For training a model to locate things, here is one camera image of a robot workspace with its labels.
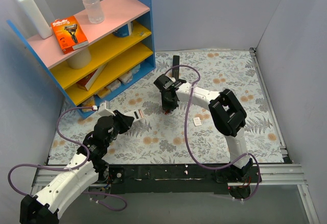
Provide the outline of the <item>red white remote control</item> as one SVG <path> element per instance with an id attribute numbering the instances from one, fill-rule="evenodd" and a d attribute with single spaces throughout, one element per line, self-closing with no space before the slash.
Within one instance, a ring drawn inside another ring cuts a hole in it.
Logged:
<path id="1" fill-rule="evenodd" d="M 133 122 L 137 122 L 145 118 L 142 109 L 126 112 L 124 115 L 133 117 L 134 118 Z"/>

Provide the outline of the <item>white battery cover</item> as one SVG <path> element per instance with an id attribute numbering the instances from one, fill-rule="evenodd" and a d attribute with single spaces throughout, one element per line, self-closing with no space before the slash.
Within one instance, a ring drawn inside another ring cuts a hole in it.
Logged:
<path id="1" fill-rule="evenodd" d="M 202 125 L 201 119 L 200 119 L 199 117 L 195 117 L 195 118 L 193 118 L 193 122 L 194 122 L 194 125 L 195 125 L 196 127 Z"/>

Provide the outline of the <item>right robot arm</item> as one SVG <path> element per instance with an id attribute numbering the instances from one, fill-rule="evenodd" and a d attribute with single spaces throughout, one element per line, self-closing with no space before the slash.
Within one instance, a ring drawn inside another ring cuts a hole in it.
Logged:
<path id="1" fill-rule="evenodd" d="M 162 74 L 154 85 L 161 94 L 163 110 L 172 112 L 179 102 L 187 102 L 184 118 L 184 137 L 187 150 L 193 161 L 209 170 L 229 170 L 232 178 L 242 182 L 250 175 L 253 160 L 247 150 L 244 132 L 247 114 L 235 94 L 225 89 L 221 92 L 210 91 L 196 87 L 185 80 L 172 80 Z M 209 167 L 201 164 L 192 154 L 187 138 L 187 120 L 191 104 L 210 111 L 214 125 L 218 132 L 224 135 L 229 149 L 229 163 L 220 167 Z"/>

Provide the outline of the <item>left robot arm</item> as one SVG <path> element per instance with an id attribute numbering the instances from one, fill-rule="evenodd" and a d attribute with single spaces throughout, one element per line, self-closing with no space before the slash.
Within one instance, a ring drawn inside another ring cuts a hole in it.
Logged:
<path id="1" fill-rule="evenodd" d="M 91 184 L 107 182 L 109 165 L 103 157 L 110 144 L 119 134 L 126 133 L 135 119 L 118 110 L 100 117 L 68 165 L 42 190 L 22 199 L 20 223 L 58 223 L 68 206 Z"/>

